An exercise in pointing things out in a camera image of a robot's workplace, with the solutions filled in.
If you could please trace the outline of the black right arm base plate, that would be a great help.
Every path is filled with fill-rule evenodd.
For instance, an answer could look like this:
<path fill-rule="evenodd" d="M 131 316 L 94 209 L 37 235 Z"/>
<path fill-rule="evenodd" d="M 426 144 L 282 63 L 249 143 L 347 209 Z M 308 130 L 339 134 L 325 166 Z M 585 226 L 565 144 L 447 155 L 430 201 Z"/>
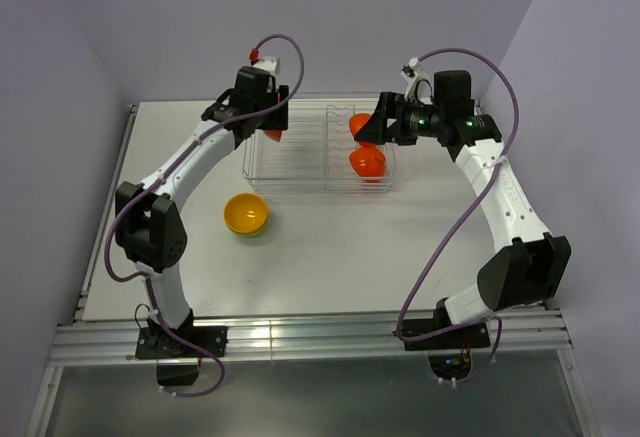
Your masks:
<path fill-rule="evenodd" d="M 433 318 L 407 319 L 402 324 L 402 335 L 405 338 L 439 332 Z M 406 351 L 444 351 L 462 350 L 463 348 L 488 348 L 491 345 L 487 325 L 483 322 L 458 328 L 446 333 L 439 333 L 429 339 L 416 342 L 404 342 Z"/>

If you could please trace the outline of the orange bowl carried to rack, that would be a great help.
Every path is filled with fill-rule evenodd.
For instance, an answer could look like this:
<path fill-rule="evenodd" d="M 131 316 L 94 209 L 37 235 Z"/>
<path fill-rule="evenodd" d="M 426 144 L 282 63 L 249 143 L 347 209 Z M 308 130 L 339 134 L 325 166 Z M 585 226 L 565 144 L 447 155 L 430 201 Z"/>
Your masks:
<path fill-rule="evenodd" d="M 350 153 L 349 162 L 366 182 L 380 182 L 386 174 L 386 156 L 378 148 L 360 147 Z"/>

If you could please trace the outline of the orange bowl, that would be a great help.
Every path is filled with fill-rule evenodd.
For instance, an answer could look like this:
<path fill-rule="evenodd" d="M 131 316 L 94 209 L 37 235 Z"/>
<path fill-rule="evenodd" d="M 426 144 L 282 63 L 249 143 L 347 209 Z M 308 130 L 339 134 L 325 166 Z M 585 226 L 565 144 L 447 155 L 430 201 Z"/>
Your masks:
<path fill-rule="evenodd" d="M 357 113 L 349 119 L 349 130 L 353 137 L 361 130 L 361 128 L 369 121 L 371 115 L 369 113 Z M 374 144 L 369 142 L 357 141 L 362 148 L 375 148 Z"/>

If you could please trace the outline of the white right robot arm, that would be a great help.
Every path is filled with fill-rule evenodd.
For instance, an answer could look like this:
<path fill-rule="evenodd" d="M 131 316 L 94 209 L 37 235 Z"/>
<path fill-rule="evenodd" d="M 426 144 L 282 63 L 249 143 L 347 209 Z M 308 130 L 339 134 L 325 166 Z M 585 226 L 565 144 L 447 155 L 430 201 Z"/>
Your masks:
<path fill-rule="evenodd" d="M 571 246 L 533 210 L 494 119 L 476 113 L 470 74 L 450 70 L 429 77 L 419 64 L 405 65 L 402 74 L 406 91 L 381 93 L 356 141 L 410 146 L 420 137 L 436 139 L 469 181 L 493 239 L 495 254 L 475 283 L 437 306 L 434 338 L 452 347 L 466 336 L 467 322 L 554 297 Z"/>

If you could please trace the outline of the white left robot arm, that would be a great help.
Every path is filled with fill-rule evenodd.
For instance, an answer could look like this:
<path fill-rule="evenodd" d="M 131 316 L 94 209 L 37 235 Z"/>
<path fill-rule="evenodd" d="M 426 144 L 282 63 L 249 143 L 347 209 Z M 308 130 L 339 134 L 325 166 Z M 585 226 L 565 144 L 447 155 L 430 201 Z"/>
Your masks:
<path fill-rule="evenodd" d="M 186 301 L 179 261 L 188 243 L 181 211 L 209 172 L 257 130 L 288 127 L 289 88 L 277 82 L 280 62 L 266 57 L 243 66 L 233 87 L 207 107 L 187 141 L 138 184 L 115 194 L 108 242 L 123 249 L 142 277 L 159 345 L 183 356 L 195 343 L 193 311 Z"/>

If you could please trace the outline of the white bowl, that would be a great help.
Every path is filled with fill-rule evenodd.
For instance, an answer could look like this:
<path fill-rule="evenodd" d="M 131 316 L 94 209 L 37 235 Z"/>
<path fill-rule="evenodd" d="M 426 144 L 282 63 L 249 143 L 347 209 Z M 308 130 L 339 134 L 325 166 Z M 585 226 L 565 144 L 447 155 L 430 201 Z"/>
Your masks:
<path fill-rule="evenodd" d="M 264 135 L 274 142 L 280 142 L 282 138 L 282 130 L 264 130 Z"/>

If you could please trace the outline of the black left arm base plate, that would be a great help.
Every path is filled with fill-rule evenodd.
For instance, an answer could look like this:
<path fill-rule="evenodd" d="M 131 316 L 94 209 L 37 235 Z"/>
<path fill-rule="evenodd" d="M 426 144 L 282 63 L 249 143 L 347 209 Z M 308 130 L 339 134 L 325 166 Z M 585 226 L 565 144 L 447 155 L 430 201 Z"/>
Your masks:
<path fill-rule="evenodd" d="M 185 344 L 169 336 L 160 327 L 146 327 L 139 332 L 135 350 L 136 360 L 168 360 L 204 357 L 202 352 L 216 357 L 225 355 L 228 328 L 226 326 L 196 326 L 186 335 L 179 335 Z"/>

